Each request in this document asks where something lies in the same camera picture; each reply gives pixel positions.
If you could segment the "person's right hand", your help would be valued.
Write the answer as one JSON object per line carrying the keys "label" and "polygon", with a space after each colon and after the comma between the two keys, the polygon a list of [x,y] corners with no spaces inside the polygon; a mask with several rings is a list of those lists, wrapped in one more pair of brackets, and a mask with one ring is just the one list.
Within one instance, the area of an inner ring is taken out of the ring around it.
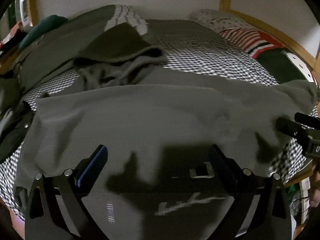
{"label": "person's right hand", "polygon": [[310,176],[309,199],[310,199],[310,206],[316,208],[319,205],[319,187],[320,187],[319,161],[314,163],[312,170],[313,170],[313,174]]}

